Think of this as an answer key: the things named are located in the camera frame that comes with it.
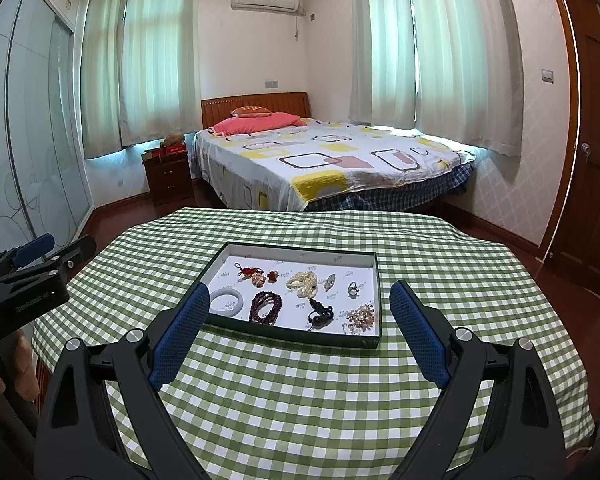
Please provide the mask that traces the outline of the person's left hand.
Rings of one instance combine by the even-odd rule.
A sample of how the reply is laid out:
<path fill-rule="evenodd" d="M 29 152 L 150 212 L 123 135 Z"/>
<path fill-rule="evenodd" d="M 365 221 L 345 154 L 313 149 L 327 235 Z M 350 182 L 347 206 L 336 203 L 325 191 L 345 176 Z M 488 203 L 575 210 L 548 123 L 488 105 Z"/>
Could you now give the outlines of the person's left hand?
<path fill-rule="evenodd" d="M 33 351 L 29 339 L 23 330 L 14 333 L 15 345 L 12 347 L 5 371 L 0 374 L 0 394 L 11 386 L 23 401 L 32 402 L 40 394 L 38 378 L 33 365 Z"/>

